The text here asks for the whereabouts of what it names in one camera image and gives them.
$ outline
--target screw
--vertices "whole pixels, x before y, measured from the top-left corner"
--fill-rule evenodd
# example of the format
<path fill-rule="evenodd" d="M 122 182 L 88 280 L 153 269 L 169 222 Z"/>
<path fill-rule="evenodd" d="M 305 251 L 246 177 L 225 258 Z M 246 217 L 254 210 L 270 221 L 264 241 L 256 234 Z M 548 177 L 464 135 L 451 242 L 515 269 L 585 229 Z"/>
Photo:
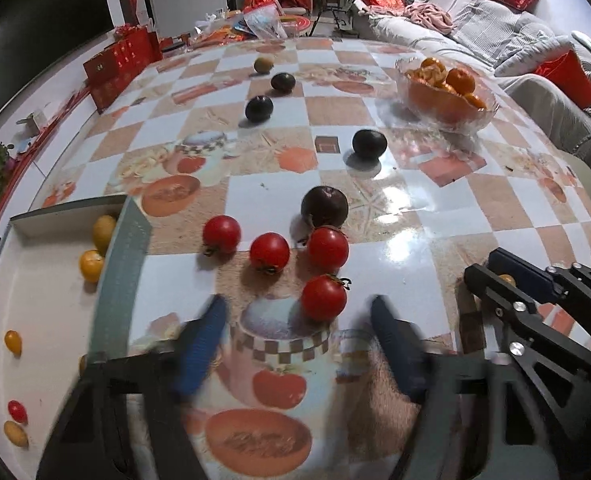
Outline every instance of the screw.
<path fill-rule="evenodd" d="M 509 344 L 509 352 L 511 352 L 514 355 L 520 356 L 520 355 L 524 354 L 525 346 L 522 343 L 518 343 L 517 341 L 514 341 Z"/>

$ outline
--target plastic bag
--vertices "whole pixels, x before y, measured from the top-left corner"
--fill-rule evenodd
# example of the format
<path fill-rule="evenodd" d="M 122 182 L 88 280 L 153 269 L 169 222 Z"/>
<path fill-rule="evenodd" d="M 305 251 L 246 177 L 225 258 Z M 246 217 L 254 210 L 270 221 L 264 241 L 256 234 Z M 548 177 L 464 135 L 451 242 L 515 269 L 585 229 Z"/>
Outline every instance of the plastic bag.
<path fill-rule="evenodd" d="M 286 40 L 287 33 L 280 23 L 282 9 L 277 1 L 244 11 L 244 21 L 259 40 Z"/>

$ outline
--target pink blanket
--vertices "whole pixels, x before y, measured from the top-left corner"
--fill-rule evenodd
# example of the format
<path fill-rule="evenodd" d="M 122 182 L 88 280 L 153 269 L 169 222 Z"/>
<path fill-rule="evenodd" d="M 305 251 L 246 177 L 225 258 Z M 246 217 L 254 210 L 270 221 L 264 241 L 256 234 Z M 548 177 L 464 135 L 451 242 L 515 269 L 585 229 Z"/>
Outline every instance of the pink blanket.
<path fill-rule="evenodd" d="M 445 36 L 453 30 L 453 22 L 449 13 L 434 4 L 411 4 L 404 8 L 402 15 L 416 25 L 435 30 Z"/>

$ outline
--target white tray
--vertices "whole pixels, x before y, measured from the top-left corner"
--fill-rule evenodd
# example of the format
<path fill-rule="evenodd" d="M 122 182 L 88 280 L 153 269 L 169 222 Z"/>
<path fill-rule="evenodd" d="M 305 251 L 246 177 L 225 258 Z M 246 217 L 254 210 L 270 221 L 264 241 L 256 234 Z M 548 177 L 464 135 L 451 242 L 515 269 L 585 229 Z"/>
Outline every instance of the white tray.
<path fill-rule="evenodd" d="M 78 261 L 80 254 L 93 249 L 93 222 L 121 211 L 101 280 L 97 287 L 86 283 Z M 51 428 L 78 378 L 79 358 L 90 345 L 94 351 L 104 350 L 102 342 L 109 334 L 115 336 L 109 346 L 124 339 L 126 348 L 131 308 L 125 309 L 128 320 L 122 319 L 108 298 L 120 294 L 116 281 L 135 285 L 135 294 L 149 233 L 150 225 L 125 196 L 57 205 L 11 220 L 0 245 L 0 457 L 18 480 L 35 478 Z M 139 262 L 129 254 L 127 272 L 125 246 L 141 254 Z M 126 329 L 109 323 L 108 315 L 126 323 Z M 22 337 L 20 358 L 4 344 L 7 330 Z M 27 449 L 11 444 L 3 431 L 4 422 L 12 420 L 7 411 L 12 399 L 27 410 Z"/>

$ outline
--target tomato stem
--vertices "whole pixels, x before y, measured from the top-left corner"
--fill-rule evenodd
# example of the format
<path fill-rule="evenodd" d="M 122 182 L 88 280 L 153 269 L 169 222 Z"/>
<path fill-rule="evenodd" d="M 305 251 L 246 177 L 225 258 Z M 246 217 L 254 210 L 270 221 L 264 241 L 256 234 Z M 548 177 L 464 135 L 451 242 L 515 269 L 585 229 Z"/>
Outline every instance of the tomato stem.
<path fill-rule="evenodd" d="M 351 285 L 351 280 L 349 280 L 348 278 L 339 278 L 335 274 L 327 274 L 327 276 L 329 276 L 330 279 L 332 279 L 334 282 L 338 283 L 339 285 L 342 285 L 347 290 L 351 290 L 349 288 L 349 285 Z"/>

